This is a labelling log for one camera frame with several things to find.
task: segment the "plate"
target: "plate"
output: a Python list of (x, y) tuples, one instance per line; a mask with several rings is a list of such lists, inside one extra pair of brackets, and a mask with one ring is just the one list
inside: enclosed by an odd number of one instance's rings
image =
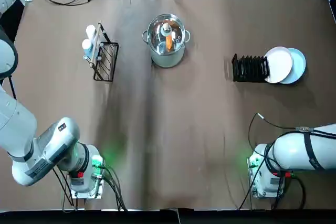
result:
[(293, 60), (286, 47), (272, 48), (265, 54), (265, 57), (267, 57), (269, 66), (269, 76), (265, 78), (265, 81), (278, 83), (287, 77), (292, 69)]
[(290, 84), (300, 79), (306, 69), (306, 58), (303, 53), (295, 48), (288, 48), (293, 59), (293, 66), (287, 77), (280, 81), (282, 84)]

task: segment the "tabletop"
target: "tabletop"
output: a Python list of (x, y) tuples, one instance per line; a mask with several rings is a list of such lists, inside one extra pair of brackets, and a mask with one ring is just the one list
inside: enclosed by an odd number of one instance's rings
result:
[[(141, 39), (161, 13), (175, 14), (191, 32), (182, 62), (171, 69), (152, 65)], [(85, 28), (100, 20), (120, 45), (112, 84), (94, 81), (82, 60)], [(94, 144), (117, 170), (128, 208), (235, 209), (248, 188), (254, 113), (283, 126), (335, 122), (335, 38), (328, 0), (93, 0), (76, 7), (34, 0), (15, 41), (20, 61), (13, 77), (37, 134), (63, 116), (74, 118), (80, 141)], [(304, 53), (307, 69), (298, 83), (232, 82), (234, 54), (263, 56), (275, 46)], [(251, 139), (270, 143), (280, 133), (257, 120)], [(0, 154), (0, 208), (60, 208), (53, 174), (22, 187), (10, 158)], [(335, 174), (299, 176), (306, 208), (336, 207)], [(279, 208), (296, 208), (300, 194), (293, 183)], [(115, 208), (113, 197), (106, 187), (102, 200), (86, 206)], [(269, 201), (253, 200), (253, 207), (268, 208)]]

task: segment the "pot lid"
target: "pot lid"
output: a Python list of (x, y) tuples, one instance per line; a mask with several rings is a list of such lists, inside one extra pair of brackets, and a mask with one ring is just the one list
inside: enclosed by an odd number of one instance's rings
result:
[(148, 42), (158, 55), (170, 55), (184, 43), (185, 30), (173, 14), (162, 14), (152, 20), (148, 27)]

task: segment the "black dish rack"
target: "black dish rack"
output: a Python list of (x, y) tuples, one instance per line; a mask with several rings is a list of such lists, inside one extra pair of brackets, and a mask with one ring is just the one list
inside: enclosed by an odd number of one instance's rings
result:
[(239, 82), (266, 82), (269, 76), (269, 66), (267, 57), (243, 56), (237, 58), (237, 54), (232, 59), (233, 81)]

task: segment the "wire rack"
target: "wire rack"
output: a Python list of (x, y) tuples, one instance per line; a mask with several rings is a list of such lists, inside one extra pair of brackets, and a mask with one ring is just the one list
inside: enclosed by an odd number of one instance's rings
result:
[[(96, 28), (93, 50), (89, 62), (89, 67), (93, 69), (93, 79), (95, 81), (113, 82), (114, 71), (116, 69), (119, 44), (112, 42), (106, 34), (102, 24), (99, 22)], [(98, 38), (103, 35), (106, 42), (98, 45)], [(99, 47), (98, 55), (95, 55), (96, 48)]]
[(269, 76), (267, 57), (243, 56), (232, 59), (233, 81), (239, 82), (266, 82)]

